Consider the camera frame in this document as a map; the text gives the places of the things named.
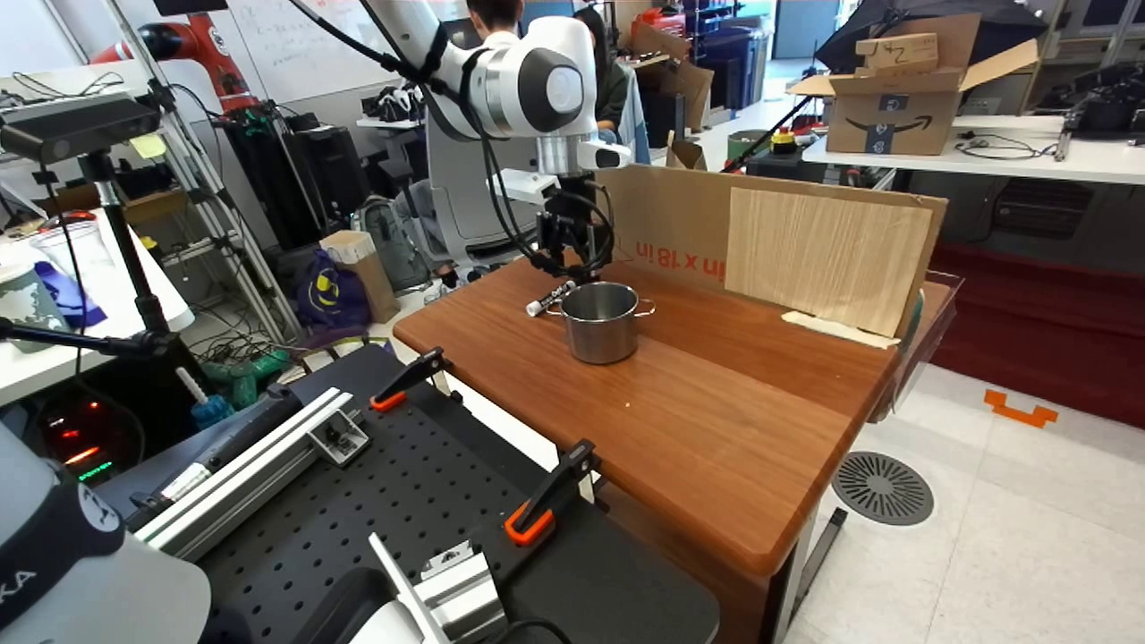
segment floor drain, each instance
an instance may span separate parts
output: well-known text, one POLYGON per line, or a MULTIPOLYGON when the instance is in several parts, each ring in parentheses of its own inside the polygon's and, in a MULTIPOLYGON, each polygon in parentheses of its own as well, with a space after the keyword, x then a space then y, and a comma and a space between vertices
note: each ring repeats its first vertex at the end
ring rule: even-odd
POLYGON ((906 461, 852 452, 835 475, 835 494, 859 514, 887 524, 916 524, 935 510, 935 494, 906 461))

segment wooden board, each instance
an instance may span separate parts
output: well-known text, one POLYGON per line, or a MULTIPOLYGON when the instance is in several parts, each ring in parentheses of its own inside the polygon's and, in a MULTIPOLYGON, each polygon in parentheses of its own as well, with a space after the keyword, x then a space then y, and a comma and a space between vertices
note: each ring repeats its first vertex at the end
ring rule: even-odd
POLYGON ((682 170, 682 168, 619 168, 601 170, 601 208, 614 223, 614 262, 652 268, 695 287, 722 287, 728 274, 728 226, 731 189, 800 194, 817 201, 859 201, 883 208, 923 208, 938 223, 940 196, 875 194, 828 183, 790 183, 735 170, 682 170))
POLYGON ((722 287, 875 337, 921 294, 938 214, 916 202, 731 189, 722 287))

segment paper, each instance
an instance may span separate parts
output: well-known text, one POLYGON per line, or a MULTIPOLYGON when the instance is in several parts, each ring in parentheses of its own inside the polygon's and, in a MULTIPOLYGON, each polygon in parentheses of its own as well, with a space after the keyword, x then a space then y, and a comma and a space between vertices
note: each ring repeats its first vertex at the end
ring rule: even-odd
POLYGON ((131 149, 135 149, 143 161, 167 157, 167 143, 165 143, 159 132, 135 137, 135 138, 131 138, 131 149))
POLYGON ((852 327, 852 324, 841 324, 841 322, 828 322, 828 317, 817 317, 817 313, 805 313, 805 310, 782 310, 782 322, 811 327, 811 333, 823 333, 823 337, 841 337, 841 339, 852 339, 852 343, 880 347, 880 350, 899 347, 893 337, 861 333, 861 327, 852 327))

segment plywood panel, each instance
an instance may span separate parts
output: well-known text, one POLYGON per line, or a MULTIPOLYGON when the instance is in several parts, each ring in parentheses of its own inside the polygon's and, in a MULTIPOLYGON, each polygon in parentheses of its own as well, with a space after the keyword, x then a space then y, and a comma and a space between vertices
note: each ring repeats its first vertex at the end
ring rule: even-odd
POLYGON ((738 187, 722 287, 893 337, 935 237, 935 208, 738 187))

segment red floor mat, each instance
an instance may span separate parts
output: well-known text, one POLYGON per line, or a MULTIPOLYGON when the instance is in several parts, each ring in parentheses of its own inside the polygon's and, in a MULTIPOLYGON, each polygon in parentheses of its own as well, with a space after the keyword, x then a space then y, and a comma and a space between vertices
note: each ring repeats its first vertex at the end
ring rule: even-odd
POLYGON ((966 279, 935 360, 1145 429, 1145 279, 938 248, 966 279))

